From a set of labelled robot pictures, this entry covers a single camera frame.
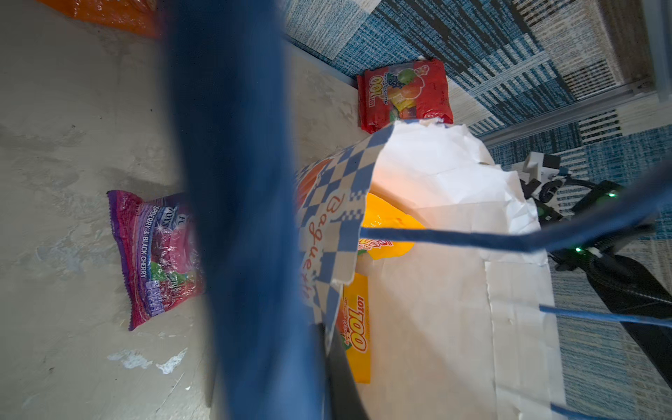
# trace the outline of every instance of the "blue cord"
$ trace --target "blue cord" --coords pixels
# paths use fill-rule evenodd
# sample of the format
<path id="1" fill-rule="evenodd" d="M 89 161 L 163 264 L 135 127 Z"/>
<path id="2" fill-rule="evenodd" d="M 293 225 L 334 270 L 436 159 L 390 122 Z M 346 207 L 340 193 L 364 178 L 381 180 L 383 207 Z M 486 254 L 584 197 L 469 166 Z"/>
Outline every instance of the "blue cord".
<path id="1" fill-rule="evenodd" d="M 546 305 L 539 305 L 539 310 L 549 314 L 560 315 L 561 317 L 592 319 L 594 321 L 607 321 L 611 323 L 647 324 L 672 328 L 672 321 L 670 320 L 653 317 L 642 317 L 640 315 L 603 314 L 600 312 L 589 312 L 586 310 L 560 309 Z"/>
<path id="2" fill-rule="evenodd" d="M 609 417 L 596 417 L 596 416 L 577 413 L 576 411 L 571 411 L 571 410 L 568 410 L 566 408 L 560 407 L 560 406 L 555 405 L 555 404 L 551 404 L 550 409 L 554 413 L 564 415 L 568 419 L 576 419 L 576 420 L 616 420 L 616 419 L 611 419 Z"/>
<path id="3" fill-rule="evenodd" d="M 573 248 L 608 232 L 632 226 L 672 201 L 672 156 L 645 173 L 607 204 L 526 235 L 494 235 L 442 230 L 362 228 L 360 237 L 398 242 L 428 242 L 500 251 L 533 252 Z"/>

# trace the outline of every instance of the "concrete floor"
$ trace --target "concrete floor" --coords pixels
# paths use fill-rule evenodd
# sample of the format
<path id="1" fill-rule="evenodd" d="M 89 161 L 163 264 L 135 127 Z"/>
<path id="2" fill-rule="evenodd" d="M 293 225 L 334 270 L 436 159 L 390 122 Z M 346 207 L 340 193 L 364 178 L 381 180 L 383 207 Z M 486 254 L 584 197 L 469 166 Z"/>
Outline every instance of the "concrete floor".
<path id="1" fill-rule="evenodd" d="M 290 58 L 298 162 L 365 138 L 356 90 Z M 204 301 L 128 331 L 105 195 L 180 190 L 159 61 L 151 40 L 0 3 L 0 419 L 208 418 Z"/>

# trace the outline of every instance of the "yellow candy bag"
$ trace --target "yellow candy bag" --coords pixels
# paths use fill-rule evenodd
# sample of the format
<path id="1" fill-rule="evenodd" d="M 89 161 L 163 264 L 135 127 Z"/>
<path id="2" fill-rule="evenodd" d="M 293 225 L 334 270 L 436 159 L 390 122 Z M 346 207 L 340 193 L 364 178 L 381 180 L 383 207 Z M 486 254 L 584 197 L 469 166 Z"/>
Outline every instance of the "yellow candy bag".
<path id="1" fill-rule="evenodd" d="M 336 328 L 345 347 L 345 355 L 355 382 L 371 383 L 371 337 L 369 333 L 368 278 L 355 273 L 350 286 L 343 287 L 343 298 Z"/>
<path id="2" fill-rule="evenodd" d="M 374 194 L 366 195 L 366 211 L 362 227 L 367 228 L 404 228 L 424 229 L 425 227 L 412 216 L 402 212 Z M 412 242 L 392 242 L 378 239 L 360 238 L 358 251 L 368 252 L 373 259 L 400 257 L 413 248 Z"/>

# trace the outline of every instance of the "red candy bag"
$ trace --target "red candy bag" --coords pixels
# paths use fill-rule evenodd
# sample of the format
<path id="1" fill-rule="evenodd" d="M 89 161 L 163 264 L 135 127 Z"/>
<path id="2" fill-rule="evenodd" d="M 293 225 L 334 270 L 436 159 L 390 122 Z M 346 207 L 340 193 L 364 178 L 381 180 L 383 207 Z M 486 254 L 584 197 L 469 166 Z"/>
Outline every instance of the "red candy bag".
<path id="1" fill-rule="evenodd" d="M 204 291 L 196 231 L 184 195 L 145 202 L 109 191 L 110 222 L 131 301 L 132 331 L 190 296 Z"/>
<path id="2" fill-rule="evenodd" d="M 367 70 L 357 76 L 362 130 L 375 133 L 395 120 L 442 118 L 453 123 L 444 64 L 433 59 Z"/>

